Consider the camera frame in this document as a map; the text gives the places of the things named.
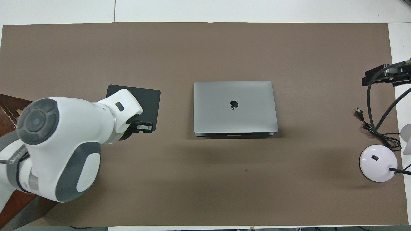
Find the wooden surface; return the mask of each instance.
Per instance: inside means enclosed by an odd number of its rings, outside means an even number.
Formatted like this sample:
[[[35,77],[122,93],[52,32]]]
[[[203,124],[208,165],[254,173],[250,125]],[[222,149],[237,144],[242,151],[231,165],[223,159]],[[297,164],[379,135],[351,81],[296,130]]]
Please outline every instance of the wooden surface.
[[[17,109],[23,110],[31,101],[0,94],[0,137],[16,129]],[[36,195],[14,191],[0,213],[0,228],[18,214]]]
[[[31,101],[0,94],[0,137],[16,129],[17,110]],[[15,230],[44,216],[57,202],[15,190],[0,213],[0,229]]]

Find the gray joint cover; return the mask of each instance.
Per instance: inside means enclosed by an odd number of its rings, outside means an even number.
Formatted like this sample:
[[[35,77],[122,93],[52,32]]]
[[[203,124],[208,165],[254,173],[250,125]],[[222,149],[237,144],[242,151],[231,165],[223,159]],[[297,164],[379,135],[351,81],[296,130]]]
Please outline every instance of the gray joint cover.
[[[26,144],[40,144],[51,137],[58,121],[57,102],[52,99],[41,99],[23,110],[17,121],[17,134]]]

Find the white table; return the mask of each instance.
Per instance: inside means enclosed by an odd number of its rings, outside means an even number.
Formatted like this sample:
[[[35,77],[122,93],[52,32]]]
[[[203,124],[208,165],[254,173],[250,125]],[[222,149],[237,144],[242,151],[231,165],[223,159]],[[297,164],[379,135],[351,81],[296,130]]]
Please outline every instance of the white table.
[[[411,58],[411,6],[402,0],[0,0],[0,25],[112,22],[388,23],[393,63]],[[409,87],[396,87],[396,97]],[[411,96],[397,105],[399,129],[411,123],[410,105]],[[405,167],[411,157],[403,155],[402,162]],[[411,176],[405,175],[404,181],[411,221]],[[109,230],[248,229],[253,225],[120,226]]]

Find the silver laptop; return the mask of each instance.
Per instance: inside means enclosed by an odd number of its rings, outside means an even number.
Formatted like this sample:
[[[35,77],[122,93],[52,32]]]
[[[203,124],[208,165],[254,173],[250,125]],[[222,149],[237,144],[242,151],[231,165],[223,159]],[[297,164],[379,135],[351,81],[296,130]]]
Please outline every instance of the silver laptop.
[[[278,131],[270,81],[196,82],[196,136],[271,136]]]

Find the apple logo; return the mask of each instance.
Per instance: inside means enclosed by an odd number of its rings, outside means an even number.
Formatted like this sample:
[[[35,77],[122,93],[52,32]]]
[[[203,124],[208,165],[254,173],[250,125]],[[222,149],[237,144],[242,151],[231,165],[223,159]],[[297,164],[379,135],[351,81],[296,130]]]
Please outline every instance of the apple logo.
[[[231,108],[232,108],[233,110],[236,109],[236,108],[238,108],[238,103],[237,103],[237,101],[231,101],[230,104],[231,104]]]

